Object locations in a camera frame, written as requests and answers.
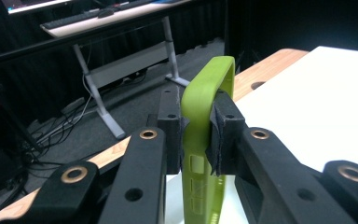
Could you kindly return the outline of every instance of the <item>green plastic object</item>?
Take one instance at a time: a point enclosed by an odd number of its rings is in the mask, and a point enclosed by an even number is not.
[[[182,179],[185,224],[219,223],[224,199],[225,177],[211,175],[205,150],[211,142],[210,115],[217,90],[232,98],[234,59],[214,57],[186,87],[182,115],[190,120],[184,133]]]

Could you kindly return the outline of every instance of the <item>black curtain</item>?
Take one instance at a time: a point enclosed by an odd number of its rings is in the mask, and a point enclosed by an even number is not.
[[[0,54],[50,40],[52,37],[42,31],[39,24],[79,13],[87,7],[91,7],[91,1],[13,17],[7,15],[0,1]],[[225,1],[212,1],[172,14],[176,53],[223,37],[224,8]],[[144,26],[128,27],[119,33],[82,43],[85,55],[92,55],[90,67],[109,63],[164,39],[160,23]],[[60,116],[61,109],[75,99],[87,96],[81,74],[76,56],[69,47],[35,55],[0,67],[0,97],[24,125],[35,119],[43,122]]]

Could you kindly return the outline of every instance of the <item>round hole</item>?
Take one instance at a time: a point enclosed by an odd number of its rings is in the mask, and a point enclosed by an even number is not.
[[[349,180],[358,182],[358,168],[349,165],[338,166],[338,172]]]
[[[263,131],[260,131],[260,130],[254,130],[251,132],[251,135],[254,137],[254,138],[258,138],[258,139],[267,139],[269,138],[269,134],[268,133],[265,133]]]
[[[145,130],[140,133],[140,136],[143,139],[153,139],[157,136],[157,132],[153,130]]]
[[[297,195],[300,199],[308,202],[313,202],[316,199],[316,196],[308,189],[299,189]]]
[[[141,189],[129,189],[127,190],[125,197],[129,202],[136,202],[144,196],[144,193]]]
[[[75,178],[75,177],[80,176],[80,175],[81,175],[80,170],[73,170],[73,171],[68,173],[69,178]]]
[[[73,184],[82,180],[87,175],[87,168],[84,166],[73,166],[68,168],[61,175],[61,181],[65,184]]]

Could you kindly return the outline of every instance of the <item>computer screen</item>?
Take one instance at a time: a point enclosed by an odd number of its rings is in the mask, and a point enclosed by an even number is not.
[[[66,5],[77,0],[1,0],[9,15]]]

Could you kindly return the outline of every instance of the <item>desk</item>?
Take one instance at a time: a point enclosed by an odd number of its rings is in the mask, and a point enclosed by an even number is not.
[[[41,27],[50,35],[54,37],[63,37],[68,35],[75,35],[77,33],[85,32],[87,30],[98,28],[104,25],[119,24],[124,21],[136,19],[154,12],[158,12],[167,8],[178,7],[191,0],[181,0],[173,3],[151,3],[140,7],[134,7],[123,11],[118,11],[115,14],[104,18],[92,18],[85,21],[76,22],[54,29],[46,29],[43,24]],[[110,113],[106,110],[103,100],[98,89],[125,76],[133,74],[141,69],[144,69],[154,63],[159,63],[168,58],[171,68],[171,73],[166,76],[169,80],[180,85],[188,85],[188,81],[179,77],[176,53],[173,46],[173,39],[171,34],[171,26],[169,17],[165,16],[162,19],[164,28],[165,41],[156,44],[148,49],[143,49],[132,55],[129,55],[120,60],[105,64],[99,68],[89,70],[86,60],[83,57],[81,49],[78,44],[73,45],[76,57],[83,70],[83,75],[89,85],[89,92],[97,103],[97,112],[109,130],[117,139],[125,137],[124,131],[112,118]]]
[[[234,101],[252,91],[251,85],[255,82],[267,81],[282,70],[295,63],[307,54],[306,51],[295,49],[282,49],[267,57],[262,62],[236,75],[234,83]],[[122,140],[118,144],[108,148],[89,161],[94,162],[99,168],[124,155],[130,138]],[[0,211],[0,220],[21,217],[31,205],[37,190],[14,202]]]

